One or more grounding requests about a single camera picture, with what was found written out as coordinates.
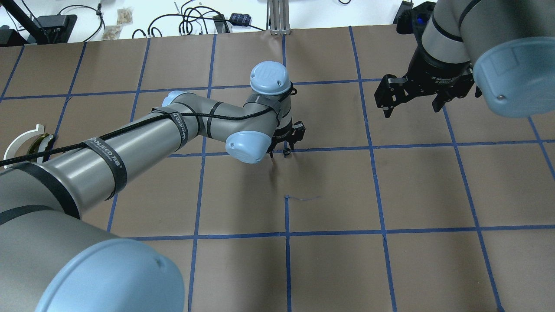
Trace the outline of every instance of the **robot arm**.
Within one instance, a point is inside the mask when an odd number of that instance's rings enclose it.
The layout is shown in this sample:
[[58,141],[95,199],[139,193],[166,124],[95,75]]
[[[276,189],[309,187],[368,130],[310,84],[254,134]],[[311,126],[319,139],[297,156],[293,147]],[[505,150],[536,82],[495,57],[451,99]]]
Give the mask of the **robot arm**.
[[251,87],[243,107],[171,92],[105,141],[0,172],[0,310],[182,311],[183,280],[169,259],[78,219],[197,135],[226,142],[247,163],[301,140],[285,67],[262,62]]
[[414,97],[436,94],[439,112],[476,81],[490,109],[527,117],[555,109],[555,19],[548,0],[439,0],[406,11],[397,32],[418,47],[402,78],[385,75],[374,96],[389,117]]

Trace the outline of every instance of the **blue grid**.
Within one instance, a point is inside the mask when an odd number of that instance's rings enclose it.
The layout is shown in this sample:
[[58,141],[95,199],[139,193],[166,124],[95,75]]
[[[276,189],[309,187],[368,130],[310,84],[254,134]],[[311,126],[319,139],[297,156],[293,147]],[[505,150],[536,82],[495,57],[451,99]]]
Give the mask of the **blue grid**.
[[[142,236],[142,237],[132,237],[136,240],[146,241],[146,240],[193,240],[193,252],[191,258],[191,270],[190,270],[190,282],[189,282],[189,292],[188,292],[188,304],[189,309],[191,311],[192,308],[192,298],[193,298],[193,286],[194,286],[194,274],[195,274],[195,263],[196,263],[196,251],[199,239],[241,239],[241,238],[268,238],[268,237],[285,237],[286,238],[286,281],[287,281],[287,310],[288,312],[292,311],[292,298],[291,298],[291,249],[290,249],[290,238],[292,236],[321,236],[321,235],[382,235],[383,243],[384,243],[384,254],[385,254],[385,263],[387,269],[387,277],[388,283],[390,287],[390,295],[391,295],[391,304],[393,311],[397,311],[396,300],[395,300],[395,290],[393,286],[393,277],[391,271],[391,264],[389,260],[389,248],[387,245],[387,235],[388,234],[413,234],[413,233],[452,233],[452,232],[476,232],[478,235],[478,239],[480,241],[480,246],[482,248],[482,253],[484,257],[484,261],[486,264],[488,276],[490,278],[490,283],[492,287],[492,291],[494,294],[494,298],[497,304],[497,308],[499,311],[503,311],[503,307],[501,305],[501,300],[499,298],[499,294],[497,292],[497,287],[495,284],[495,279],[493,277],[493,272],[489,263],[488,255],[486,246],[483,241],[482,232],[487,231],[504,231],[504,230],[539,230],[539,229],[555,229],[555,224],[545,224],[545,225],[511,225],[511,226],[496,226],[496,227],[482,227],[479,224],[478,217],[473,205],[472,195],[470,191],[470,187],[468,185],[468,181],[466,179],[465,170],[463,167],[462,159],[460,157],[458,147],[460,146],[479,146],[479,145],[505,145],[505,144],[539,144],[541,151],[545,157],[546,163],[549,167],[549,170],[555,179],[555,170],[553,164],[546,152],[544,147],[544,143],[555,143],[555,139],[541,139],[539,133],[536,129],[536,126],[532,120],[532,118],[528,118],[530,126],[536,136],[536,140],[521,140],[521,141],[506,141],[506,142],[457,142],[455,140],[455,135],[453,129],[451,127],[451,123],[449,120],[449,116],[447,113],[447,108],[443,110],[445,120],[447,123],[447,127],[449,129],[449,133],[451,136],[450,143],[437,143],[437,144],[396,144],[396,145],[373,145],[371,140],[371,133],[368,124],[368,118],[366,115],[366,104],[365,104],[365,96],[364,90],[362,87],[363,82],[374,82],[380,81],[380,78],[371,78],[371,79],[362,79],[360,66],[359,66],[359,59],[356,50],[356,43],[352,28],[349,27],[349,33],[351,37],[351,43],[353,48],[353,53],[355,56],[356,68],[357,68],[357,79],[352,80],[330,80],[330,81],[313,81],[313,82],[297,82],[297,85],[312,85],[312,84],[338,84],[338,83],[358,83],[360,96],[361,96],[361,103],[362,103],[362,115],[365,122],[365,130],[368,140],[368,146],[358,146],[358,147],[334,147],[334,148],[309,148],[309,149],[296,149],[295,153],[304,153],[304,152],[331,152],[331,151],[340,151],[340,150],[368,150],[370,152],[370,159],[371,159],[371,167],[372,167],[372,175],[374,178],[374,185],[376,191],[376,198],[380,216],[380,229],[368,229],[368,230],[341,230],[341,231],[319,231],[319,232],[291,232],[289,227],[289,196],[285,197],[285,231],[284,232],[272,232],[272,233],[249,233],[249,234],[230,234],[230,235],[199,235],[199,223],[200,223],[200,209],[201,209],[201,199],[202,199],[202,189],[203,189],[203,181],[204,181],[204,169],[205,169],[205,159],[206,157],[212,156],[222,156],[227,155],[227,153],[206,153],[206,138],[203,138],[203,148],[201,153],[191,153],[191,154],[172,154],[169,157],[201,157],[201,168],[200,168],[200,180],[199,180],[199,192],[198,192],[198,200],[197,200],[197,208],[196,208],[196,220],[195,220],[195,230],[193,235],[175,235],[175,236]],[[109,94],[126,94],[126,93],[134,93],[135,99],[133,103],[133,109],[130,115],[130,120],[134,119],[134,113],[137,106],[137,100],[140,93],[149,93],[149,92],[170,92],[176,89],[141,89],[141,83],[143,79],[144,69],[147,61],[148,50],[150,46],[150,38],[147,39],[147,47],[145,49],[145,55],[143,59],[142,69],[139,77],[139,82],[136,90],[124,90],[120,92],[96,92],[96,93],[72,93],[73,85],[75,79],[77,77],[79,67],[81,61],[84,56],[84,52],[86,49],[87,44],[83,44],[83,49],[81,51],[81,55],[79,57],[79,62],[74,72],[74,76],[72,82],[70,84],[69,90],[67,94],[54,94],[54,95],[29,95],[29,96],[20,96],[20,97],[5,97],[6,91],[10,84],[10,81],[13,78],[13,75],[17,69],[17,65],[21,60],[21,56],[24,52],[24,48],[22,47],[19,51],[19,55],[17,57],[16,63],[12,68],[10,76],[7,80],[6,86],[4,87],[2,94],[0,95],[0,103],[4,99],[31,99],[31,98],[64,98],[65,102],[60,113],[59,121],[56,128],[56,133],[59,130],[61,121],[64,117],[64,112],[67,107],[68,101],[71,97],[81,97],[81,96],[92,96],[92,95],[109,95]],[[282,62],[286,64],[286,38],[285,36],[282,37]],[[207,90],[208,97],[210,97],[210,93],[212,89],[228,89],[228,88],[249,88],[249,85],[228,85],[228,86],[221,86],[221,87],[212,87],[211,81],[213,76],[213,69],[214,69],[214,54],[216,49],[216,35],[213,38],[213,45],[211,51],[211,60],[210,60],[210,74],[209,74],[209,81],[207,87],[195,87],[195,88],[178,88],[177,90]],[[392,149],[392,148],[427,148],[427,147],[453,147],[458,165],[461,172],[461,177],[463,179],[463,183],[465,185],[465,190],[467,192],[468,201],[470,204],[472,216],[475,221],[474,227],[463,227],[463,228],[424,228],[424,229],[387,229],[385,226],[384,214],[381,205],[381,196],[380,196],[380,188],[379,188],[379,181],[378,175],[376,173],[376,166],[374,161],[374,150],[375,149]],[[107,231],[111,230],[113,217],[115,208],[117,206],[117,199],[118,196],[116,195],[112,201],[112,208],[110,211]]]

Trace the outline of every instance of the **robotic arm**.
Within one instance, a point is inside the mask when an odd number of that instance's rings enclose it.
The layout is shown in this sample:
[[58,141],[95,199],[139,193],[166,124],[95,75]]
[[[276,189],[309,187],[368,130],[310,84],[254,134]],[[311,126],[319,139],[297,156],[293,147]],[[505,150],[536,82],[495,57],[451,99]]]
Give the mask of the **robotic arm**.
[[78,219],[197,135],[226,142],[231,156],[251,164],[279,142],[302,140],[285,67],[258,64],[251,87],[244,107],[171,92],[105,140],[1,172],[0,310],[181,312],[183,280],[169,259]]
[[438,0],[405,11],[397,32],[418,47],[401,78],[387,74],[374,97],[385,117],[415,97],[436,94],[433,110],[465,97],[476,81],[505,117],[555,109],[555,8],[549,0]]

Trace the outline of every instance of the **metal post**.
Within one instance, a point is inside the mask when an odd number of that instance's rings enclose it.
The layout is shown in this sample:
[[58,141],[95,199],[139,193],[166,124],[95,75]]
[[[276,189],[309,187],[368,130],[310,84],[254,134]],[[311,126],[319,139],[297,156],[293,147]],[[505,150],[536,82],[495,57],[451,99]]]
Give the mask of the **metal post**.
[[289,0],[268,0],[270,7],[271,34],[279,36],[290,34]]
[[38,26],[21,10],[21,8],[15,3],[14,0],[0,0],[6,10],[21,24],[25,27],[25,30],[29,32],[31,37],[35,38],[37,44],[47,44],[48,38],[44,34],[43,30],[38,28]]

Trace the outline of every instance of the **black pole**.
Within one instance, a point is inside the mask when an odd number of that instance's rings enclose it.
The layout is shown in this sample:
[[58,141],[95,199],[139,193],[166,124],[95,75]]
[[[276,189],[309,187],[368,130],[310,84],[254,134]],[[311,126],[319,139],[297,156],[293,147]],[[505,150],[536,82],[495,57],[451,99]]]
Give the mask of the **black pole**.
[[48,38],[43,33],[42,29],[38,28],[38,26],[25,14],[25,12],[21,10],[14,0],[0,0],[0,3],[21,24],[21,26],[25,27],[25,30],[29,32],[31,37],[35,38],[37,44],[48,43]]

